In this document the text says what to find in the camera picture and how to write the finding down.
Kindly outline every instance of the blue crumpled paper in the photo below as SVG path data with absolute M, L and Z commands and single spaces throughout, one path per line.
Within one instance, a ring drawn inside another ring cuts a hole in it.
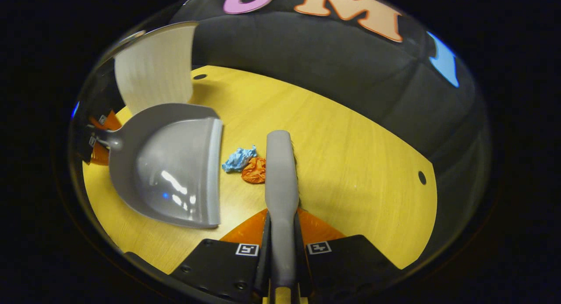
M 226 161 L 222 164 L 222 169 L 227 172 L 241 172 L 244 170 L 245 166 L 251 158 L 257 156 L 257 148 L 255 145 L 251 150 L 245 150 L 243 148 L 238 148 Z

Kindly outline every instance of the yellow table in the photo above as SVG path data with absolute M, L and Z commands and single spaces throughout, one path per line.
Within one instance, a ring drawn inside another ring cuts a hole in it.
M 362 234 L 395 266 L 405 268 L 425 248 L 437 212 L 432 164 L 371 120 L 295 85 L 236 69 L 205 66 L 192 75 L 190 103 L 212 107 L 224 122 L 220 162 L 236 148 L 257 146 L 266 135 L 290 132 L 297 158 L 302 208 L 347 236 Z M 127 108 L 117 114 L 124 123 Z M 204 238 L 219 240 L 265 207 L 264 184 L 220 170 L 220 216 L 213 230 L 182 228 L 149 219 L 117 195 L 107 166 L 83 165 L 92 208 L 110 238 L 170 274 Z M 426 184 L 418 173 L 426 176 Z

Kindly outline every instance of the gray dustpan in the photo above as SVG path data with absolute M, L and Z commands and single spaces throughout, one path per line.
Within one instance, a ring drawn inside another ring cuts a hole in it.
M 119 130 L 90 129 L 110 148 L 111 181 L 136 212 L 193 228 L 220 223 L 222 121 L 213 109 L 161 104 L 134 115 Z

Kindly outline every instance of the gray brush handle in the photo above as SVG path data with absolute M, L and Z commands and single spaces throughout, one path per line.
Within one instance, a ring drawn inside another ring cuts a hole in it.
M 271 219 L 271 284 L 291 287 L 296 282 L 294 215 L 298 183 L 292 141 L 287 131 L 267 135 L 265 202 Z

